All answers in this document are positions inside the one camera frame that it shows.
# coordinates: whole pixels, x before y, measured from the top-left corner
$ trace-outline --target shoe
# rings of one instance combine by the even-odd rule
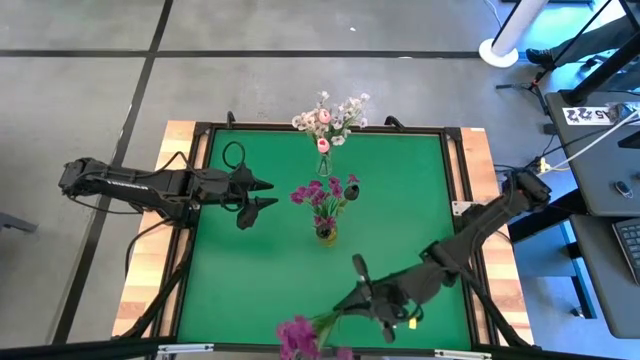
[[[546,70],[553,70],[556,68],[556,65],[553,63],[553,56],[551,56],[551,50],[527,49],[527,51],[525,51],[525,55],[529,62],[538,64]]]

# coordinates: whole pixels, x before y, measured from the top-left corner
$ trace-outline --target glass vase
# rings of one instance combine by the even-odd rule
[[[316,173],[319,176],[327,177],[331,175],[333,171],[333,164],[331,163],[330,153],[318,153],[318,163],[316,164]]]
[[[334,227],[333,229],[331,229],[331,234],[329,234],[329,236],[327,237],[320,237],[318,236],[318,241],[320,241],[320,244],[324,247],[332,247],[333,245],[336,244],[336,239],[338,239],[338,227]]]

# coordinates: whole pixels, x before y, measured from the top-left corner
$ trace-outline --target green mat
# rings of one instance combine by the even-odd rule
[[[357,279],[353,254],[364,256],[376,279],[417,264],[422,249],[453,234],[437,136],[353,134],[336,149],[332,175],[343,181],[357,175],[361,191],[338,219],[333,248],[319,245],[311,209],[289,201],[296,187],[318,178],[309,138],[297,132],[217,131],[211,166],[225,168],[221,152],[232,140],[245,146],[254,175],[275,185],[254,195],[280,201],[244,231],[236,228],[235,213],[217,206],[202,210],[178,333],[182,343],[277,345],[278,323],[330,311],[349,293]],[[423,309],[424,321],[416,330],[398,326],[393,344],[385,343],[376,322],[355,316],[340,320],[328,344],[470,348],[459,283],[442,288]]]

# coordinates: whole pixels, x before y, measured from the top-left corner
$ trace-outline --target flower bouquet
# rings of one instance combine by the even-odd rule
[[[314,227],[321,243],[327,247],[335,244],[338,237],[336,218],[344,212],[349,201],[354,201],[360,194],[360,187],[355,175],[349,175],[347,188],[343,190],[340,179],[329,178],[329,191],[325,192],[322,182],[313,180],[308,187],[300,186],[291,193],[291,201],[295,204],[309,204],[313,210]]]
[[[362,94],[359,98],[350,97],[334,109],[325,106],[329,93],[323,91],[320,97],[320,102],[313,110],[294,116],[291,124],[311,137],[320,154],[316,172],[320,176],[329,176],[332,171],[331,148],[344,144],[351,133],[350,126],[367,126],[368,121],[362,117],[362,112],[370,96]]]
[[[308,320],[297,315],[294,321],[287,321],[276,330],[280,340],[280,359],[319,359],[322,348],[331,334],[331,330],[340,318],[341,312],[334,311]],[[353,360],[350,348],[341,347],[337,351],[338,360]]]

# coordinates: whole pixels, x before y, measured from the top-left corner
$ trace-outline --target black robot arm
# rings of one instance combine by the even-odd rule
[[[178,155],[185,158],[176,153],[170,162]],[[250,191],[272,189],[273,185],[256,179],[244,162],[229,173],[214,168],[149,172],[81,158],[65,164],[58,186],[71,199],[109,196],[129,203],[139,212],[156,211],[180,227],[195,225],[201,205],[220,205],[237,211],[237,226],[245,229],[253,225],[261,209],[278,201],[249,197]]]
[[[487,237],[507,221],[524,211],[544,208],[549,202],[550,193],[551,189],[531,172],[511,173],[500,197],[484,206],[475,205],[463,213],[467,225],[461,232],[432,243],[419,254],[421,263],[378,280],[369,278],[364,259],[359,254],[354,255],[353,262],[360,281],[334,310],[342,311],[344,315],[361,315],[378,320],[387,342],[393,342],[393,327],[396,324],[413,318],[422,320],[421,305],[433,298],[442,285],[452,286],[461,275],[469,281],[507,342],[512,346],[526,346],[526,342],[517,336],[470,274],[469,260]],[[410,303],[415,306],[412,312],[405,308]]]

